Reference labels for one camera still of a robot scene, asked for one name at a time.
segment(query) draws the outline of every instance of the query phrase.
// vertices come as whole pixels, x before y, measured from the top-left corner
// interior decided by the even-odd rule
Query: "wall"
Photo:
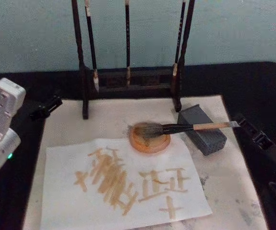
[[[181,2],[131,0],[132,67],[173,64]],[[91,0],[91,7],[98,68],[125,67],[124,0]],[[77,69],[76,50],[70,0],[0,0],[0,72]],[[263,60],[276,62],[276,0],[196,0],[186,64]]]

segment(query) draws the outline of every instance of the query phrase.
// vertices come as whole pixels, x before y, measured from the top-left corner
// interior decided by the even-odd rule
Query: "black table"
[[[276,63],[187,66],[186,75],[182,80],[182,96],[221,94],[230,117],[242,113],[276,143]],[[27,89],[25,104],[12,123],[22,143],[0,171],[0,229],[19,229],[24,221],[44,129],[43,120],[32,122],[28,115],[55,89],[60,90],[64,99],[81,100],[81,80],[77,71],[0,74],[0,79],[3,77]],[[234,132],[267,225],[276,229],[276,197],[268,187],[269,181],[276,180],[276,173],[241,130]]]

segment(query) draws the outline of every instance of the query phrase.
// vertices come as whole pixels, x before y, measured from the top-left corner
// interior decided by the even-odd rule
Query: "calligraphy brush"
[[[183,0],[182,6],[181,6],[181,13],[180,13],[180,27],[178,30],[175,63],[173,65],[173,77],[176,77],[176,74],[177,74],[177,63],[178,63],[178,57],[180,53],[180,41],[181,41],[181,32],[182,32],[182,25],[184,21],[185,8],[186,8],[186,0]]]
[[[138,123],[134,126],[136,135],[142,138],[156,138],[164,134],[175,134],[187,132],[190,130],[209,130],[216,128],[234,128],[240,127],[237,121],[223,122],[223,123],[209,123],[209,124],[194,124],[194,125],[179,125],[167,124],[162,125],[155,122]]]
[[[126,55],[127,55],[127,73],[126,80],[127,86],[130,85],[130,31],[129,31],[129,0],[125,0],[125,13],[126,13]]]
[[[92,22],[91,22],[91,10],[90,10],[89,0],[84,0],[84,6],[85,6],[86,21],[87,21],[87,24],[88,24],[91,55],[92,55],[92,64],[93,64],[93,70],[94,70],[93,81],[94,81],[94,86],[95,86],[96,91],[99,92],[99,81],[98,81],[98,72],[97,72],[97,66],[96,66],[94,38],[93,38],[93,30],[92,30]]]

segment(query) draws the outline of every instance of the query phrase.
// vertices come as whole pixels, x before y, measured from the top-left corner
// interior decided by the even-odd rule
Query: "paper sheet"
[[[153,156],[141,155],[127,139],[47,149],[43,230],[121,230],[208,214],[196,168],[178,135]]]

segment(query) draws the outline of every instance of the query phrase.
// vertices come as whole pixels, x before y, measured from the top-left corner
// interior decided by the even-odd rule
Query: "white paper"
[[[92,184],[96,175],[91,176],[92,169],[100,160],[99,155],[90,154],[100,148],[101,157],[109,155],[111,162],[122,165],[122,171],[127,173],[125,188],[133,183],[129,195],[122,193],[119,201],[126,206],[128,196],[138,194],[126,215],[123,215],[124,206],[115,205],[114,208],[108,201],[104,202],[106,193],[98,192],[104,176]],[[167,172],[176,168],[182,170]],[[148,174],[151,171],[158,172],[158,181]],[[143,176],[147,180],[147,193],[143,189]],[[183,187],[181,180],[178,183],[178,177],[184,178]],[[145,197],[157,194],[160,195],[143,201]],[[173,204],[174,212],[173,208],[168,210],[167,202]],[[131,229],[211,213],[188,148],[177,135],[172,135],[171,143],[164,151],[153,156],[140,154],[127,139],[95,139],[84,144],[47,149],[41,221],[43,230]]]

